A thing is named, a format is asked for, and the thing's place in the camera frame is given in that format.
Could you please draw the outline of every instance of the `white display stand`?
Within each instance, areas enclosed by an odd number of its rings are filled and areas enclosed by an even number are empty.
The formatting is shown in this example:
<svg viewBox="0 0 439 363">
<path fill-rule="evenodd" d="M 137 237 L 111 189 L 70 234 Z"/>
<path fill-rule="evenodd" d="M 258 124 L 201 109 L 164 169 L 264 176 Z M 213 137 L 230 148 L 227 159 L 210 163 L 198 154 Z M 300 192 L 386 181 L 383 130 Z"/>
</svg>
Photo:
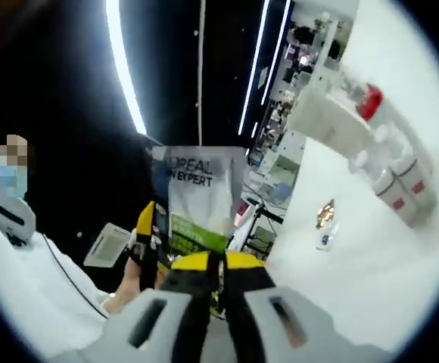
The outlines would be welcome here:
<svg viewBox="0 0 439 363">
<path fill-rule="evenodd" d="M 342 62 L 378 85 L 416 130 L 433 157 L 439 203 L 439 66 L 417 32 L 390 3 L 361 0 Z M 332 198 L 338 234 L 329 252 L 318 251 L 316 214 Z M 439 206 L 409 229 L 348 172 L 346 159 L 309 139 L 268 266 L 277 284 L 325 309 L 351 342 L 398 352 L 439 301 Z"/>
</svg>

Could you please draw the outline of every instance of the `face mask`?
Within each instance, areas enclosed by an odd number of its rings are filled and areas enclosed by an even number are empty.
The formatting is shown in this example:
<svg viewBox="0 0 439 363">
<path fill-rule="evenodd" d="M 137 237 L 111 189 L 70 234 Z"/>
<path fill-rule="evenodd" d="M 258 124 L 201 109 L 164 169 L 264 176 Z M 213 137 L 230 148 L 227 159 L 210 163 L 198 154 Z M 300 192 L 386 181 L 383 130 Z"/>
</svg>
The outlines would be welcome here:
<svg viewBox="0 0 439 363">
<path fill-rule="evenodd" d="M 28 188 L 25 166 L 0 165 L 0 185 L 10 197 L 24 198 Z"/>
</svg>

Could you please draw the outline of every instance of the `l'oreal product bag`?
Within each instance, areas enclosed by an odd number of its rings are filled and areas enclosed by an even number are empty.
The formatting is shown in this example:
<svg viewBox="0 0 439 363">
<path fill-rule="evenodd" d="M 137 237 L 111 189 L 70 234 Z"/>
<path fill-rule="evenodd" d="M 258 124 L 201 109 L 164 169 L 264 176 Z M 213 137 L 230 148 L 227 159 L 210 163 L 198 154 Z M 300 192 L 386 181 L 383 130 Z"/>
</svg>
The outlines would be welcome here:
<svg viewBox="0 0 439 363">
<path fill-rule="evenodd" d="M 239 147 L 159 147 L 169 180 L 169 249 L 223 251 L 233 232 L 246 167 Z"/>
</svg>

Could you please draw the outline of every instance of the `green label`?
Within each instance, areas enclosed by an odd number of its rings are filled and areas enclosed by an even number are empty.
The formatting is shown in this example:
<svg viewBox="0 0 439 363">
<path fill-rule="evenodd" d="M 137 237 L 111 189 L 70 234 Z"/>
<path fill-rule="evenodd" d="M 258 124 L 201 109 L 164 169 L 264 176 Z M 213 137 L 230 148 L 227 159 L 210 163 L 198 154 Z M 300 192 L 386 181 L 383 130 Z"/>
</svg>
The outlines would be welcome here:
<svg viewBox="0 0 439 363">
<path fill-rule="evenodd" d="M 222 252 L 228 242 L 227 236 L 208 231 L 183 217 L 171 215 L 173 230 L 172 246 L 181 250 L 184 254 L 197 252 L 199 249 L 193 242 L 209 250 Z"/>
</svg>

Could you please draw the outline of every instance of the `ceiling light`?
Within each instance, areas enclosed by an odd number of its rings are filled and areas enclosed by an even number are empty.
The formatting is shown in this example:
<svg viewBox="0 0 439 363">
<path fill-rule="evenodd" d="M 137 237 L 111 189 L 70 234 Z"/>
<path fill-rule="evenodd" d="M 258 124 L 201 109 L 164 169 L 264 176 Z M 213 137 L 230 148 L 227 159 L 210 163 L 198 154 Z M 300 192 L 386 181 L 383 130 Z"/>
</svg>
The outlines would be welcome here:
<svg viewBox="0 0 439 363">
<path fill-rule="evenodd" d="M 243 129 L 244 118 L 247 115 L 248 101 L 250 100 L 251 86 L 253 85 L 253 78 L 255 76 L 255 69 L 257 68 L 258 54 L 260 53 L 260 46 L 262 44 L 263 28 L 265 28 L 266 12 L 268 11 L 269 3 L 270 3 L 270 0 L 265 0 L 265 2 L 263 3 L 262 19 L 260 21 L 260 30 L 258 31 L 258 38 L 257 38 L 257 47 L 255 48 L 255 55 L 253 56 L 253 65 L 251 66 L 250 81 L 248 82 L 247 96 L 244 99 L 243 112 L 241 113 L 240 127 L 238 128 L 238 135 L 241 135 L 241 130 Z"/>
<path fill-rule="evenodd" d="M 126 97 L 127 107 L 139 134 L 147 135 L 144 120 L 142 119 L 139 104 L 135 98 L 134 86 L 127 65 L 126 49 L 123 45 L 122 28 L 120 24 L 120 0 L 106 0 L 108 32 L 111 38 L 112 52 L 114 53 L 115 68 L 119 76 L 123 94 Z"/>
<path fill-rule="evenodd" d="M 277 57 L 279 56 L 280 45 L 282 43 L 285 24 L 287 23 L 288 9 L 290 8 L 290 4 L 291 4 L 291 0 L 287 0 L 287 3 L 285 4 L 285 9 L 283 11 L 282 25 L 280 26 L 280 33 L 279 33 L 279 38 L 277 39 L 277 46 L 275 48 L 275 52 L 273 53 L 272 66 L 270 67 L 270 73 L 266 81 L 265 91 L 263 91 L 262 106 L 265 103 L 266 94 L 268 93 L 270 81 L 272 80 L 273 70 L 275 69 L 275 62 L 277 61 Z"/>
<path fill-rule="evenodd" d="M 255 126 L 253 126 L 253 131 L 251 132 L 251 138 L 255 136 L 255 132 L 257 131 L 258 123 L 255 123 Z"/>
</svg>

